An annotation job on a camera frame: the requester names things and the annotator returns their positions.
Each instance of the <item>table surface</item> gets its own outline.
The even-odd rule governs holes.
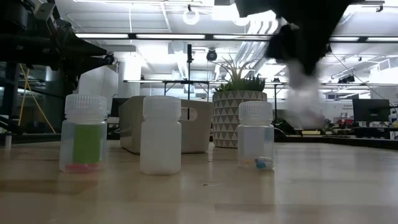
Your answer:
[[[109,143],[107,169],[91,174],[58,171],[59,142],[0,151],[0,222],[398,223],[394,151],[276,144],[274,172],[253,172],[211,146],[183,155],[179,174],[148,176]]]

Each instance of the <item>potted plant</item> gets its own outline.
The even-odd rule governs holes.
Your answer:
[[[246,62],[241,68],[224,58],[225,64],[216,63],[224,68],[231,79],[221,84],[213,95],[213,142],[216,147],[238,147],[239,105],[247,101],[267,101],[263,93],[265,81],[258,76],[241,77],[243,70],[253,61]]]

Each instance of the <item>plant pot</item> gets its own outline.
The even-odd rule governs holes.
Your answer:
[[[216,147],[237,148],[239,105],[247,101],[267,101],[259,91],[224,91],[213,95],[213,142]]]

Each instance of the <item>cable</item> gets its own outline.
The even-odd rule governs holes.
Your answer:
[[[28,69],[27,69],[27,74],[26,74],[27,77],[29,76],[29,72],[30,72],[30,69],[28,68]],[[22,99],[21,112],[19,113],[18,126],[21,125],[22,114],[23,114],[23,112],[24,112],[24,104],[25,104],[25,97],[26,97],[26,88],[27,88],[27,78],[25,78],[24,97],[23,97],[23,99]]]
[[[19,66],[21,67],[22,73],[24,74],[25,82],[27,83],[27,87],[28,87],[28,89],[29,89],[29,91],[30,91],[30,94],[31,94],[32,97],[33,97],[33,100],[36,102],[37,107],[39,108],[40,112],[42,113],[42,115],[43,115],[45,121],[47,122],[47,124],[50,126],[52,132],[53,132],[54,134],[56,134],[54,128],[53,128],[52,125],[50,124],[50,121],[47,119],[47,117],[45,116],[45,114],[44,114],[42,108],[40,107],[39,102],[37,102],[35,95],[32,93],[32,89],[30,88],[30,85],[29,85],[29,83],[27,82],[27,75],[26,75],[26,73],[25,73],[25,71],[24,71],[24,68],[22,67],[21,64],[20,64]]]
[[[357,78],[362,83],[362,85],[368,87],[371,91],[373,91],[377,96],[380,96],[380,98],[382,98],[383,100],[387,100],[382,95],[380,95],[378,92],[373,90],[366,82],[364,82],[360,78],[358,78],[358,76],[356,76],[338,57],[336,57],[336,55],[333,52],[331,52],[331,54],[337,59],[337,61],[339,61],[339,63],[342,66],[344,66],[347,69],[347,71],[349,71],[355,78]],[[393,107],[394,111],[396,112],[396,116],[398,116],[397,109],[395,108],[395,106],[392,103],[390,103],[389,100],[388,100],[388,103]]]

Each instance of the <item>ceiling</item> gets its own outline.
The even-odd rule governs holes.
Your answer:
[[[70,21],[77,32],[242,34],[249,29],[249,25],[237,26],[232,21],[214,21],[211,16],[211,6],[197,8],[200,11],[200,20],[195,25],[188,25],[183,21],[185,6],[104,4],[73,0],[57,1],[57,6],[62,18]],[[379,13],[375,12],[376,8],[372,6],[366,11],[350,14],[351,16],[336,29],[335,35],[397,35],[398,22],[394,21],[398,21],[396,20],[398,7],[385,6],[385,10]],[[169,54],[168,41],[92,40],[91,42],[104,48],[112,45],[135,45],[145,60],[142,70],[144,75],[170,73],[177,69],[175,55]],[[215,48],[219,58],[229,58],[229,56],[235,58],[242,42],[193,41],[189,44],[193,44],[196,48],[204,48],[196,52],[192,70],[214,71],[215,65],[206,61],[207,50]],[[331,77],[343,72],[346,67],[360,68],[356,69],[357,75],[366,78],[369,76],[368,68],[377,65],[375,61],[388,55],[398,55],[398,44],[332,44],[331,48],[334,55],[327,55],[318,64],[321,79],[326,82],[333,81]]]

